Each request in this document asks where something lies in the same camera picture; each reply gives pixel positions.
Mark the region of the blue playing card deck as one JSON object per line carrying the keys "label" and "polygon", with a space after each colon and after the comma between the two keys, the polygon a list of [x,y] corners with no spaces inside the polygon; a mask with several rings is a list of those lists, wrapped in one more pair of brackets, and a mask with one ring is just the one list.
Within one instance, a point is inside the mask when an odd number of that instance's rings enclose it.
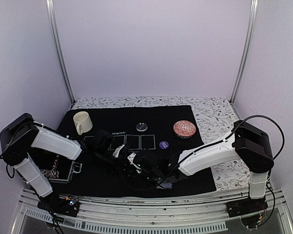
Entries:
{"label": "blue playing card deck", "polygon": [[166,180],[159,182],[156,186],[156,189],[171,189],[173,187],[172,183]]}

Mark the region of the purple small blind button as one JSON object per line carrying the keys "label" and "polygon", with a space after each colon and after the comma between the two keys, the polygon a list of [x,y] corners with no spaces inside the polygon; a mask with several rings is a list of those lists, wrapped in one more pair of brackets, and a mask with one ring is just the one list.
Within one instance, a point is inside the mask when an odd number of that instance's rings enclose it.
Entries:
{"label": "purple small blind button", "polygon": [[159,143],[159,147],[161,148],[161,149],[167,149],[168,147],[169,147],[169,143],[168,142],[166,142],[166,141],[161,141],[160,143]]}

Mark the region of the black round dealer button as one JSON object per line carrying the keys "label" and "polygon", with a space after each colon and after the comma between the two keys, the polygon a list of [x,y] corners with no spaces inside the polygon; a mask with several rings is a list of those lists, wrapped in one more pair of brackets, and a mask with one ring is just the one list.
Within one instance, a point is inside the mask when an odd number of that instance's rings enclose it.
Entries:
{"label": "black round dealer button", "polygon": [[136,130],[139,131],[139,132],[144,132],[144,131],[146,131],[146,130],[147,130],[147,124],[146,124],[146,123],[143,123],[143,122],[138,123],[138,124],[136,125]]}

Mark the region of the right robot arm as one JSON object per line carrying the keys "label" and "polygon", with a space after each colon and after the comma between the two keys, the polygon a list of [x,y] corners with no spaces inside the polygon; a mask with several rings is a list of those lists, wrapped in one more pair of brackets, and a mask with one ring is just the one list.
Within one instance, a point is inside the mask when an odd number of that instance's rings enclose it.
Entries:
{"label": "right robot arm", "polygon": [[268,173],[274,166],[268,134],[243,120],[236,121],[232,131],[209,144],[184,150],[170,159],[160,161],[143,152],[132,153],[127,159],[138,173],[145,173],[158,185],[187,179],[224,162],[242,160],[250,172],[249,197],[242,205],[248,213],[261,206]]}

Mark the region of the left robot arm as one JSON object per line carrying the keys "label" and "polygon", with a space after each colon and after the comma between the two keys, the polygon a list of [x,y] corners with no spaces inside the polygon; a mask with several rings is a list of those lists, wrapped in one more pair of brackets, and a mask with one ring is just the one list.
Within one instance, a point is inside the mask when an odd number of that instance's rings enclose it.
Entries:
{"label": "left robot arm", "polygon": [[36,123],[24,113],[0,132],[0,158],[44,197],[53,212],[63,207],[54,193],[93,197],[125,197],[131,190],[120,175],[99,169],[111,165],[104,155],[113,136],[106,131],[91,132],[82,139],[66,138]]}

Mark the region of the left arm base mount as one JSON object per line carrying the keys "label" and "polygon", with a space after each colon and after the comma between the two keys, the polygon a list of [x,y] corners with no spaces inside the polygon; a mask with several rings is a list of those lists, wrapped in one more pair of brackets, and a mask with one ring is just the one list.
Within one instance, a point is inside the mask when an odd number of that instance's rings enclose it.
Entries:
{"label": "left arm base mount", "polygon": [[46,197],[41,197],[38,195],[38,199],[39,202],[37,207],[52,214],[77,217],[79,212],[79,199],[72,195],[61,198],[58,193],[53,192]]}

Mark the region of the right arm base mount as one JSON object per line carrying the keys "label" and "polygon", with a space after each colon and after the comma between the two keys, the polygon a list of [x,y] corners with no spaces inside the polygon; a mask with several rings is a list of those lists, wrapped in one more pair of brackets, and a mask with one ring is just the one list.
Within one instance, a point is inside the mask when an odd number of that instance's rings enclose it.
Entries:
{"label": "right arm base mount", "polygon": [[261,224],[264,216],[267,214],[268,204],[265,196],[260,199],[251,199],[250,197],[230,201],[226,203],[226,210],[230,218],[242,217],[244,215],[250,215],[255,213],[253,216],[246,216],[241,218],[241,223],[247,229],[256,229]]}

